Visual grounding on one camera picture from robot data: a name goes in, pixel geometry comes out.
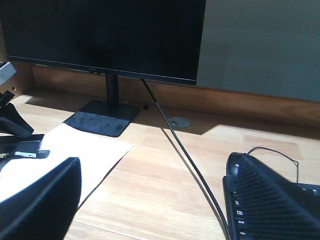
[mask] monitor stand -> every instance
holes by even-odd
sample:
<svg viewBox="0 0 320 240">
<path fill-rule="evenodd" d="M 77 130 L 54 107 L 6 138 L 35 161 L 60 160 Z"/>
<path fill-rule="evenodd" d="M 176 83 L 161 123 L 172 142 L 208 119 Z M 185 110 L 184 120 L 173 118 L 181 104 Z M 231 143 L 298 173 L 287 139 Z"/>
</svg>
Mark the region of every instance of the monitor stand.
<svg viewBox="0 0 320 240">
<path fill-rule="evenodd" d="M 119 104 L 119 87 L 117 75 L 106 75 L 107 101 L 93 100 L 75 112 L 65 124 L 75 129 L 119 137 L 137 115 L 137 106 Z"/>
</svg>

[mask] cable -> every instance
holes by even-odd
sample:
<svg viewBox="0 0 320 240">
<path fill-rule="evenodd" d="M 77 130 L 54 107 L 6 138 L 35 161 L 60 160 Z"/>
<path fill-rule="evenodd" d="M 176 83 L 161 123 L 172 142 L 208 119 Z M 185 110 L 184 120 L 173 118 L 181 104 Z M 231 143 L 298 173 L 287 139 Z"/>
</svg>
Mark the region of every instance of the cable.
<svg viewBox="0 0 320 240">
<path fill-rule="evenodd" d="M 228 228 L 228 224 L 227 224 L 227 220 L 224 216 L 224 213 L 222 212 L 219 204 L 218 204 L 218 201 L 216 200 L 214 194 L 212 193 L 210 187 L 208 186 L 205 178 L 202 176 L 201 172 L 199 171 L 199 169 L 197 168 L 196 164 L 194 163 L 194 161 L 192 160 L 192 158 L 190 157 L 189 153 L 187 152 L 187 150 L 185 149 L 185 147 L 183 146 L 183 144 L 181 143 L 181 141 L 179 140 L 178 136 L 176 135 L 175 131 L 173 130 L 173 128 L 171 127 L 169 121 L 168 121 L 168 118 L 166 117 L 165 113 L 163 112 L 163 110 L 161 109 L 158 101 L 156 100 L 154 94 L 152 93 L 152 91 L 150 90 L 150 88 L 148 87 L 146 81 L 141 78 L 144 86 L 146 87 L 146 89 L 148 90 L 149 94 L 151 95 L 155 105 L 157 106 L 158 110 L 160 111 L 162 117 L 164 118 L 166 124 L 168 125 L 172 135 L 174 136 L 175 140 L 177 141 L 177 143 L 179 144 L 180 148 L 182 149 L 183 153 L 185 154 L 186 158 L 189 160 L 189 162 L 191 163 L 193 169 L 195 170 L 195 172 L 197 173 L 197 175 L 199 176 L 203 186 L 205 187 L 207 193 L 209 194 L 214 206 L 215 206 L 215 209 L 217 210 L 218 214 L 219 214 L 219 217 L 222 221 L 222 224 L 223 224 L 223 227 L 224 227 L 224 230 L 225 230 L 225 233 L 227 235 L 227 238 L 228 240 L 232 240 L 231 239 L 231 235 L 230 235 L 230 231 L 229 231 L 229 228 Z"/>
<path fill-rule="evenodd" d="M 277 151 L 277 150 L 274 150 L 274 149 L 271 149 L 271 148 L 267 148 L 267 147 L 264 147 L 264 146 L 256 146 L 256 147 L 252 148 L 250 151 L 247 152 L 247 155 L 250 155 L 253 151 L 258 150 L 258 149 L 263 149 L 263 150 L 268 150 L 268 151 L 271 151 L 271 152 L 275 152 L 275 153 L 280 154 L 280 155 L 284 156 L 285 158 L 289 159 L 291 162 L 293 162 L 293 164 L 296 167 L 296 183 L 299 182 L 299 162 L 298 161 L 293 160 L 291 157 L 283 154 L 280 151 Z"/>
</svg>

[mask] black ribbed object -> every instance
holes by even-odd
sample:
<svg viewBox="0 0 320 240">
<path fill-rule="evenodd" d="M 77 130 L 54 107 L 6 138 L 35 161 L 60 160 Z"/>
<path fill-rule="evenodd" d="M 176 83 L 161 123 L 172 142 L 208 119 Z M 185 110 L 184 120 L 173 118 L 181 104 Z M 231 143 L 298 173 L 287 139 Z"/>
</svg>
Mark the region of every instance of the black ribbed object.
<svg viewBox="0 0 320 240">
<path fill-rule="evenodd" d="M 78 209 L 81 185 L 80 161 L 71 157 L 1 202 L 0 240 L 62 240 Z"/>
<path fill-rule="evenodd" d="M 320 200 L 317 197 L 288 181 L 255 157 L 240 154 L 237 158 L 237 175 L 225 178 L 229 177 L 233 185 L 246 232 L 252 239 L 320 239 Z M 224 185 L 230 184 L 227 182 L 227 179 L 223 179 Z M 226 197 L 230 194 L 230 186 L 224 186 L 224 190 Z M 234 211 L 237 210 L 233 209 L 233 218 L 237 217 Z M 234 225 L 230 222 L 232 217 L 228 221 L 229 225 Z"/>
</svg>

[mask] monitor base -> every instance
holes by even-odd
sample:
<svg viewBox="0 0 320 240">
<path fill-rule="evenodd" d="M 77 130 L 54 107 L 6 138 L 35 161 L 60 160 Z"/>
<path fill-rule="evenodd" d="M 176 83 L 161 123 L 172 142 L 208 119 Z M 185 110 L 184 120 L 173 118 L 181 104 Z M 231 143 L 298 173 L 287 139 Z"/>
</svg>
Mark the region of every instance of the monitor base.
<svg viewBox="0 0 320 240">
<path fill-rule="evenodd" d="M 75 129 L 110 137 L 119 137 L 140 108 L 119 104 L 109 107 L 106 101 L 93 100 L 75 112 L 65 124 Z"/>
</svg>

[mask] monitor screen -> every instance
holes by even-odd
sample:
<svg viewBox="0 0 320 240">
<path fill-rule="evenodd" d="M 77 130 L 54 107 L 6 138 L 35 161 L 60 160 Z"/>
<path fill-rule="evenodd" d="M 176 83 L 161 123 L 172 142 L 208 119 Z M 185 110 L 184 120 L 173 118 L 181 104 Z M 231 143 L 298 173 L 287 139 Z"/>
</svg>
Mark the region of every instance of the monitor screen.
<svg viewBox="0 0 320 240">
<path fill-rule="evenodd" d="M 196 84 L 205 0 L 1 0 L 9 60 Z"/>
</svg>

